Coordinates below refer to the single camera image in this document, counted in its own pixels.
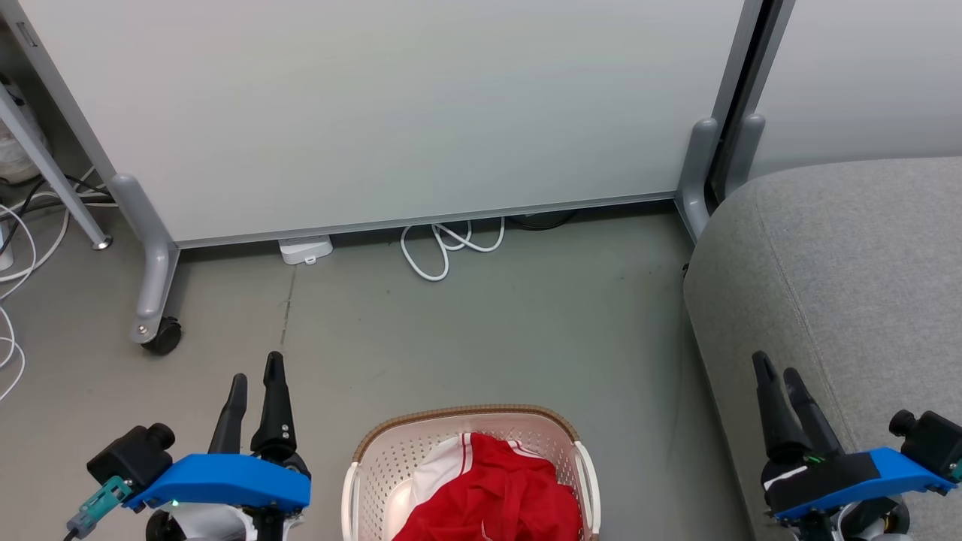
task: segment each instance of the metal frame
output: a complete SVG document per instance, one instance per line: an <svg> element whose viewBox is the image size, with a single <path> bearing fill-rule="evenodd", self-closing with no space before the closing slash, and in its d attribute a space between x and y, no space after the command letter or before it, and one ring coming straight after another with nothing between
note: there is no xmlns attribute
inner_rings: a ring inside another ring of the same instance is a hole
<svg viewBox="0 0 962 541"><path fill-rule="evenodd" d="M157 336L180 248L170 238L136 178L118 174L111 183L111 193L143 244L146 261L130 339L145 344Z"/></svg>
<svg viewBox="0 0 962 541"><path fill-rule="evenodd" d="M720 134L721 144L708 173L707 182L715 194L724 200L748 181L755 150L765 130L765 117L755 112L769 72L772 70L778 45L781 43L796 0L771 0L771 10L759 21L756 54L745 59L744 79L740 81L740 95L732 98L730 126Z"/></svg>
<svg viewBox="0 0 962 541"><path fill-rule="evenodd" d="M53 156L47 152L46 147L40 142L37 135L30 129L27 119L23 117L20 113L20 109L13 103L13 99L10 93L3 90L0 91L0 118L3 119L4 124L7 125L7 129L16 138L16 141L20 143L30 159L34 161L34 164L40 170L43 178L46 179L47 183L53 187L54 192L60 196L63 205L70 211L70 214L77 223L80 224L81 228L90 237L90 241L93 243L93 249L102 250L107 246L111 245L114 239L103 232L97 222L93 220L93 216L90 215L90 211L84 206L83 201L76 192L73 191L73 187L66 177L63 176L63 171L54 162Z"/></svg>
<svg viewBox="0 0 962 541"><path fill-rule="evenodd" d="M689 140L688 150L679 178L676 192L649 193L637 196L614 197L591 201L573 201L568 203L518 207L513 209L498 209L477 213L463 213L444 217L423 217L418 219L402 219L370 223L348 224L337 227L319 227L295 231L270 232L257 235L240 235L220 239L202 239L196 241L174 242L164 227L156 210L140 186L138 180L125 174L117 174L106 152L93 134L80 107L70 94L57 68L54 66L43 44L37 38L26 14L17 0L0 0L0 13L12 24L13 33L21 47L37 70L40 79L47 87L54 101L60 107L67 123L77 136L81 146L87 152L94 166L103 178L108 181L121 212L130 222L140 241L143 243L146 257L143 282L131 329L131 339L135 343L144 344L152 340L158 330L166 304L167 295L180 250L212 245L228 245L250 243L285 238L296 238L318 234L335 234L350 231L361 231L406 225L418 225L445 220L482 219L500 217L506 214L527 214L549 212L567 209L583 208L585 206L618 205L624 203L656 201L674 199L681 218L693 240L696 240L708 220L708 207L705 201L705 185L711 172L713 157L716 156L721 140L721 126L730 113L733 99L738 89L742 67L751 43L755 22L758 19L765 0L746 0L732 40L731 50L721 78L719 93L716 98L712 115L695 124ZM794 0L785 0L792 4ZM75 199L75 195L66 193L65 201ZM80 210L86 213L83 205Z"/></svg>
<svg viewBox="0 0 962 541"><path fill-rule="evenodd" d="M696 122L688 141L688 151L685 154L681 177L678 179L674 202L688 234L695 242L708 222L705 185L722 142L722 127L732 114L732 103L737 99L735 94L739 79L763 3L764 0L746 0L742 5L742 14L738 19L738 26L735 27L735 37L732 39L731 51L721 76L712 115Z"/></svg>

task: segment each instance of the black wheel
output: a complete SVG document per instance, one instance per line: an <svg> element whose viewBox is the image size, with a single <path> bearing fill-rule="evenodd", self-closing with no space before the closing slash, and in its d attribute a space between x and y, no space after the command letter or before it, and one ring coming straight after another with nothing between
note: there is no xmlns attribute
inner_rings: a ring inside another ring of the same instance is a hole
<svg viewBox="0 0 962 541"><path fill-rule="evenodd" d="M157 336L155 336L150 342L141 344L141 346L151 353L167 355L168 353L172 352L174 348L177 348L178 344L180 344L180 337L181 326L177 322L177 318L164 316L161 318L161 322L157 326Z"/></svg>

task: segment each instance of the basket handle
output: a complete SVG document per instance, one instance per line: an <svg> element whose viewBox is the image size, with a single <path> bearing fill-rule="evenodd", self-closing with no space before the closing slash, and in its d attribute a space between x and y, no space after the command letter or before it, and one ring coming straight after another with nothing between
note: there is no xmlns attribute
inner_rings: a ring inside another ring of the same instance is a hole
<svg viewBox="0 0 962 541"><path fill-rule="evenodd" d="M358 476L358 463L352 462L351 467L347 469L347 475L344 476L344 487L341 490L341 534L344 537L344 541L357 541L357 532L353 531L354 525L357 523L354 513L357 511L355 508L355 496L354 487L357 484Z"/></svg>
<svg viewBox="0 0 962 541"><path fill-rule="evenodd" d="M577 461L578 469L585 473L586 480L588 481L588 501L585 502L585 507L591 509L591 517L588 521L591 535L586 535L585 537L596 540L598 538L598 532L601 530L601 491L598 489L595 463L592 462L592 456L588 454L588 450L585 449L585 446L581 445L581 442L574 442L574 458Z"/></svg>

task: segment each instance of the whiteboard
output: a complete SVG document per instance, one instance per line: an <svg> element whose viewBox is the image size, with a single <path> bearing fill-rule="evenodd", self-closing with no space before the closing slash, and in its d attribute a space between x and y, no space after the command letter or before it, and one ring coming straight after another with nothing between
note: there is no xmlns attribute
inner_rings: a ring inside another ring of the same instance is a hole
<svg viewBox="0 0 962 541"><path fill-rule="evenodd" d="M962 155L962 3L798 0L755 111L750 177Z"/></svg>
<svg viewBox="0 0 962 541"><path fill-rule="evenodd" d="M675 190L741 0L21 0L175 241Z"/></svg>

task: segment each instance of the brown basket rim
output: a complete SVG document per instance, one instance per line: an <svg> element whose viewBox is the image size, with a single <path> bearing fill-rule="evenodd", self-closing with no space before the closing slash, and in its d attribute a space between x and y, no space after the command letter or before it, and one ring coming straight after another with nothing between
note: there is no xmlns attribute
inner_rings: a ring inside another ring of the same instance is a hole
<svg viewBox="0 0 962 541"><path fill-rule="evenodd" d="M402 415L400 417L388 419L380 425L375 426L372 431L367 433L364 439L361 440L361 445L359 445L358 449L354 451L354 458L352 461L360 463L361 458L364 457L365 451L367 451L370 443L374 441L374 438L396 426L409 425L411 423L429 421L431 419L443 419L445 417L484 415L489 413L526 413L530 415L539 415L553 421L556 425L560 426L567 433L568 437L571 438L572 442L581 441L580 438L578 438L578 432L574 429L574 426L568 422L567 419L546 407L531 404L479 404L473 406L431 409L428 411L422 411L419 413L412 413L410 415Z"/></svg>

